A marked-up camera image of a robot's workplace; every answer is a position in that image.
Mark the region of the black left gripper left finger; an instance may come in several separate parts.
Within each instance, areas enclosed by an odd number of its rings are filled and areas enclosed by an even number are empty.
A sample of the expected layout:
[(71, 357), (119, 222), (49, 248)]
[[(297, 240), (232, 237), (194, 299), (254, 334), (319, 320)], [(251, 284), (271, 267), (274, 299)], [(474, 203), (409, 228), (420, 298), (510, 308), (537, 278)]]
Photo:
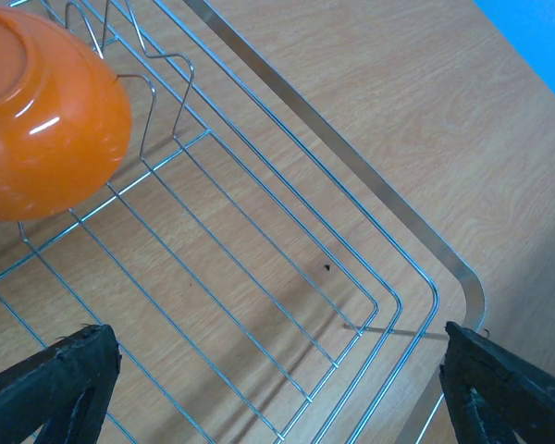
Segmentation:
[(0, 443), (95, 443), (120, 369), (113, 328), (88, 325), (0, 372)]

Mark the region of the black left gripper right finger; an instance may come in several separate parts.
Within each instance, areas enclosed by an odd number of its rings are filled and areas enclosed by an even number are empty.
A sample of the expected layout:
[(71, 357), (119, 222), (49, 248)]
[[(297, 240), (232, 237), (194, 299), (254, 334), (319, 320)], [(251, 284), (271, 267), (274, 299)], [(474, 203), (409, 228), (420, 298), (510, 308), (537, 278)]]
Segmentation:
[(460, 443), (555, 443), (555, 377), (472, 329), (448, 322), (439, 368)]

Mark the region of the steel wire dish rack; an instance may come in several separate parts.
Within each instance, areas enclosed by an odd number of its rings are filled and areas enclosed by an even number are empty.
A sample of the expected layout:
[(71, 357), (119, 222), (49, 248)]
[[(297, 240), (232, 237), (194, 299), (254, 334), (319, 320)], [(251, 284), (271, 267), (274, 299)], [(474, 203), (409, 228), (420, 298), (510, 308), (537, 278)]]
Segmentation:
[(121, 76), (119, 170), (56, 216), (0, 222), (0, 371), (89, 324), (117, 336), (103, 443), (421, 443), (467, 265), (366, 154), (292, 111), (201, 11), (11, 1)]

